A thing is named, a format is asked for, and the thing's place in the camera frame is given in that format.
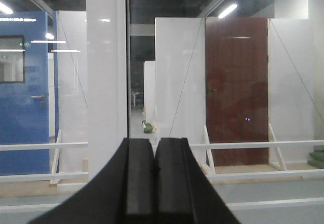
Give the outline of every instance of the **diagonal wire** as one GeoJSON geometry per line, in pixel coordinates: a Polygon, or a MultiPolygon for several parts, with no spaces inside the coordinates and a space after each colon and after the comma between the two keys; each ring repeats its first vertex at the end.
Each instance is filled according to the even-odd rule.
{"type": "MultiPolygon", "coordinates": [[[[68,47],[69,50],[70,50],[69,41],[68,41],[68,39],[67,39],[67,36],[66,36],[65,30],[64,30],[64,26],[63,26],[63,22],[62,22],[62,20],[61,20],[61,17],[60,17],[60,14],[59,14],[59,13],[58,13],[58,17],[59,17],[59,19],[60,19],[60,24],[61,24],[61,27],[62,27],[62,29],[63,29],[63,33],[64,33],[64,36],[65,36],[65,40],[66,40],[67,47],[68,47]]],[[[76,69],[75,61],[74,61],[74,58],[73,58],[73,55],[72,55],[71,52],[70,52],[70,55],[71,55],[71,59],[72,59],[73,65],[74,65],[74,71],[75,71],[75,73],[76,73],[77,80],[78,80],[78,82],[79,82],[79,84],[80,84],[80,87],[81,87],[81,91],[82,91],[83,98],[84,98],[85,103],[86,103],[86,106],[87,106],[87,108],[88,108],[88,103],[87,103],[86,95],[85,95],[85,92],[84,92],[84,90],[83,90],[82,83],[81,83],[81,80],[80,80],[80,76],[79,76],[79,73],[78,73],[78,71],[77,71],[77,69],[76,69]]]]}
{"type": "Polygon", "coordinates": [[[286,53],[287,53],[287,55],[288,55],[288,57],[289,57],[289,59],[290,59],[290,62],[292,63],[292,65],[293,65],[293,67],[294,67],[294,69],[295,69],[295,71],[296,71],[296,73],[297,73],[297,75],[298,75],[300,81],[302,82],[302,84],[303,84],[303,86],[304,86],[304,88],[305,88],[305,90],[306,90],[306,92],[307,92],[309,98],[311,99],[311,101],[312,101],[312,103],[313,103],[313,105],[314,105],[314,107],[315,107],[315,109],[316,109],[316,111],[317,111],[317,113],[318,113],[318,115],[319,115],[319,117],[320,117],[320,120],[321,120],[322,123],[324,124],[324,119],[323,119],[322,115],[320,114],[319,109],[318,109],[318,107],[316,106],[314,99],[313,99],[312,96],[310,95],[310,93],[309,93],[309,91],[308,91],[308,89],[307,89],[307,86],[306,86],[305,82],[303,81],[303,78],[301,77],[299,71],[297,70],[297,67],[296,67],[296,65],[294,64],[294,61],[293,61],[293,59],[291,58],[291,56],[290,56],[290,54],[289,54],[289,52],[288,52],[286,46],[284,45],[284,42],[283,42],[283,40],[281,39],[281,36],[279,35],[277,29],[275,28],[273,22],[272,22],[271,20],[270,20],[270,22],[271,22],[271,24],[272,24],[272,26],[273,26],[273,28],[274,28],[274,30],[275,30],[275,33],[277,34],[277,36],[278,36],[278,38],[279,38],[279,40],[280,40],[280,42],[281,42],[283,48],[285,49],[285,51],[286,51],[286,53]]]}
{"type": "Polygon", "coordinates": [[[201,20],[200,20],[199,29],[198,29],[198,32],[197,32],[196,40],[194,41],[194,45],[193,45],[193,48],[192,48],[192,52],[191,52],[191,56],[190,56],[190,60],[189,60],[189,64],[188,64],[188,68],[187,68],[187,72],[186,72],[186,76],[184,78],[183,85],[182,85],[182,88],[181,88],[181,93],[180,93],[180,96],[179,96],[177,109],[176,109],[176,112],[175,112],[174,117],[173,117],[173,121],[172,121],[172,126],[171,126],[171,129],[170,129],[169,137],[171,136],[171,132],[172,132],[172,129],[173,129],[174,121],[175,121],[176,116],[177,116],[177,112],[178,112],[178,109],[179,109],[179,105],[180,105],[180,101],[181,101],[183,89],[184,89],[184,86],[186,84],[186,80],[187,80],[187,77],[188,77],[188,72],[189,72],[189,69],[190,69],[191,62],[192,62],[192,56],[193,56],[194,48],[196,47],[196,43],[197,43],[197,39],[198,39],[198,35],[199,35],[199,32],[200,32],[201,23],[203,22],[203,19],[204,18],[201,18],[201,20]]]}

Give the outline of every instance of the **glass wall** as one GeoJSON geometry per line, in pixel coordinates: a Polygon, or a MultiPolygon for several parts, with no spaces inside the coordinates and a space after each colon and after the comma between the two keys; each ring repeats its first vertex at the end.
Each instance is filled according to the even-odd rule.
{"type": "Polygon", "coordinates": [[[52,145],[88,141],[86,0],[0,2],[0,223],[19,224],[88,182],[87,149],[52,145]]]}
{"type": "Polygon", "coordinates": [[[321,4],[129,0],[131,137],[224,143],[194,155],[241,223],[321,222],[321,4]]]}

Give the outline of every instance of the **blue door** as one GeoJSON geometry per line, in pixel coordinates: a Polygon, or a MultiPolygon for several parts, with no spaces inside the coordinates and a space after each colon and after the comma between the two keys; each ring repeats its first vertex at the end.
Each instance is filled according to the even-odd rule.
{"type": "MultiPolygon", "coordinates": [[[[49,142],[46,32],[46,12],[0,14],[0,144],[49,142]]],[[[0,175],[49,170],[49,150],[0,152],[0,175]]]]}

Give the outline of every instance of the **green object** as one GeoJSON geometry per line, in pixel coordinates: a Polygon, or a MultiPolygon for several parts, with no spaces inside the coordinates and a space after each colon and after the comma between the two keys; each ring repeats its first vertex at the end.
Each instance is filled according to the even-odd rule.
{"type": "Polygon", "coordinates": [[[308,164],[316,168],[324,168],[324,162],[318,160],[310,160],[308,164]]]}
{"type": "Polygon", "coordinates": [[[324,162],[324,152],[311,152],[309,153],[311,157],[313,157],[315,160],[324,162]]]}
{"type": "Polygon", "coordinates": [[[145,128],[144,128],[144,133],[146,133],[146,134],[150,134],[150,133],[152,133],[152,131],[153,131],[153,126],[152,126],[151,124],[149,124],[149,123],[144,123],[144,126],[145,126],[145,128]]]}

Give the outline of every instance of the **glass window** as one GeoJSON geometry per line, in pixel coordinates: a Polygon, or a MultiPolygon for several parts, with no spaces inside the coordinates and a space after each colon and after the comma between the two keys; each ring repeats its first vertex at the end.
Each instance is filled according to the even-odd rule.
{"type": "Polygon", "coordinates": [[[24,36],[0,36],[0,83],[24,82],[24,36]]]}

